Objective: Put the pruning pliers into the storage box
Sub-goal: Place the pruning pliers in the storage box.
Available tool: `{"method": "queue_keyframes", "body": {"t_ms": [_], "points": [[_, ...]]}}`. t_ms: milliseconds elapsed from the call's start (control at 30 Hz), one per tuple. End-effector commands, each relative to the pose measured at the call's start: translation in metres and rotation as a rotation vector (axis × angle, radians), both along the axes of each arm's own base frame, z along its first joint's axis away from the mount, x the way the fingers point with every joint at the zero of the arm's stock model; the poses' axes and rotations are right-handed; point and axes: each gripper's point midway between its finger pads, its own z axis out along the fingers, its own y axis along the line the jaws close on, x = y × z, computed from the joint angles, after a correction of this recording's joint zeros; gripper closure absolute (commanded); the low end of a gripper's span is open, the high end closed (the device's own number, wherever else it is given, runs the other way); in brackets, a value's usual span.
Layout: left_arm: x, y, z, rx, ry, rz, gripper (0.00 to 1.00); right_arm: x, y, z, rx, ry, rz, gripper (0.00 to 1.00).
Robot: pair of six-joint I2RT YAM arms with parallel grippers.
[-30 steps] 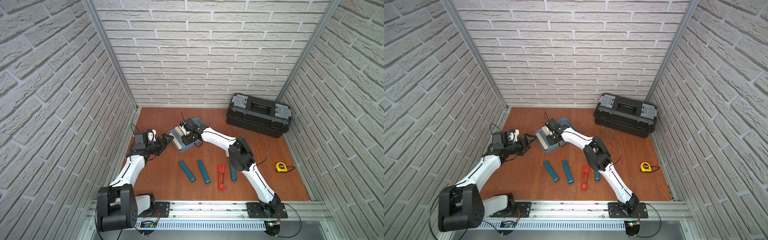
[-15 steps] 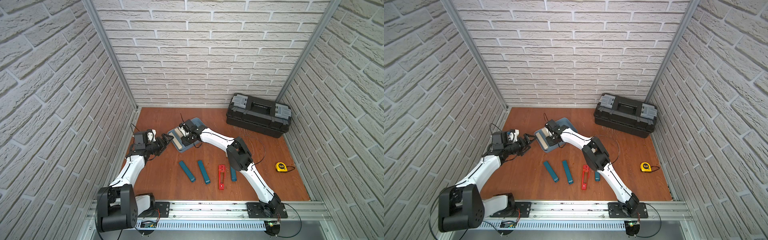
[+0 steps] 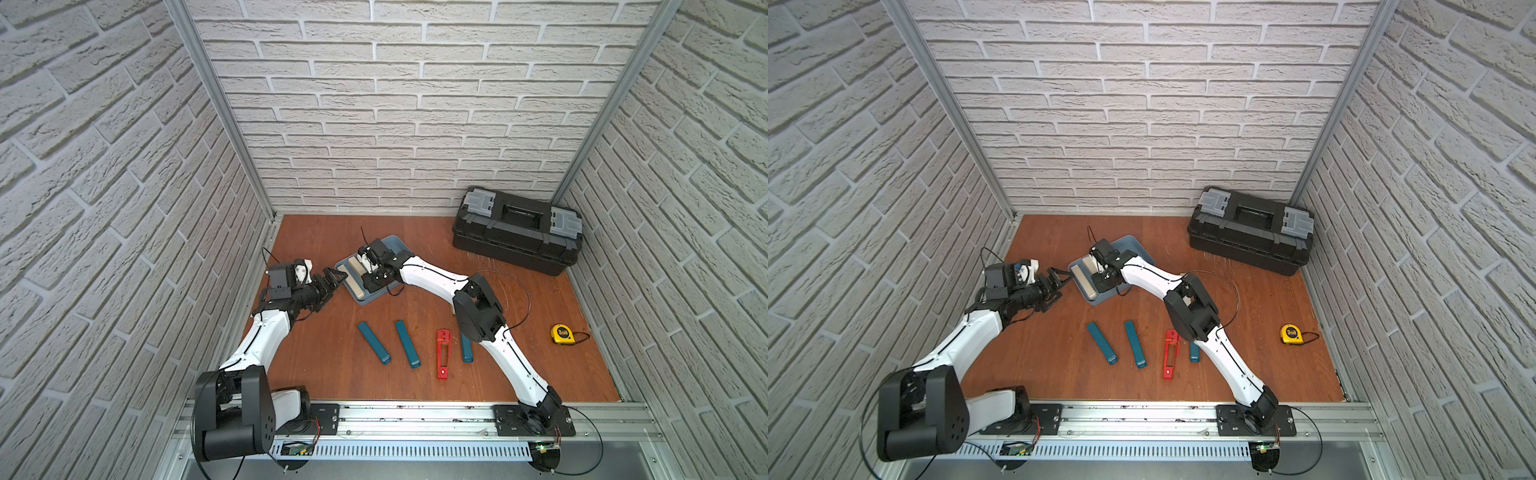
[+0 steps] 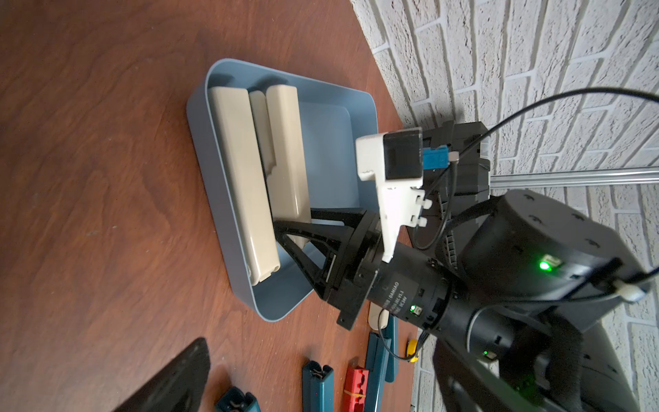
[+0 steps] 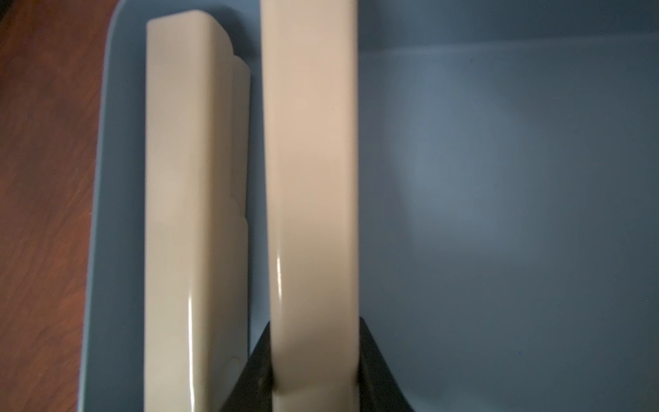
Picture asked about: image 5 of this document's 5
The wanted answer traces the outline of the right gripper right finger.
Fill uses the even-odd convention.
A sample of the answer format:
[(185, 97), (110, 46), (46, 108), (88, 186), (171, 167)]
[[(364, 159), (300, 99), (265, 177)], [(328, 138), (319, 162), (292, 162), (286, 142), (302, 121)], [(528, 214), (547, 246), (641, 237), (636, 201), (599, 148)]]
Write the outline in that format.
[(360, 318), (358, 386), (361, 412), (413, 411), (363, 318)]

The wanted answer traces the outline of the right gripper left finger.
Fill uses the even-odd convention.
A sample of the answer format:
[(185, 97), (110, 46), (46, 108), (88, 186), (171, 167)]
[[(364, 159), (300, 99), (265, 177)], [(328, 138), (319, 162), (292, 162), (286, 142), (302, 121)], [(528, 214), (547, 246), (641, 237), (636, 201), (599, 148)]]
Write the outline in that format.
[(272, 412), (270, 324), (264, 328), (221, 412)]

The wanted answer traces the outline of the blue plastic storage tray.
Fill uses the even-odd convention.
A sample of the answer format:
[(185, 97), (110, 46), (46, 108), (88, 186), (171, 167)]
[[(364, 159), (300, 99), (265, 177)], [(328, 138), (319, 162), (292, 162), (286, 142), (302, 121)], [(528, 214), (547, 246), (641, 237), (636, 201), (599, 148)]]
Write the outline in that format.
[(658, 4), (359, 4), (360, 313), (417, 411), (658, 408)]

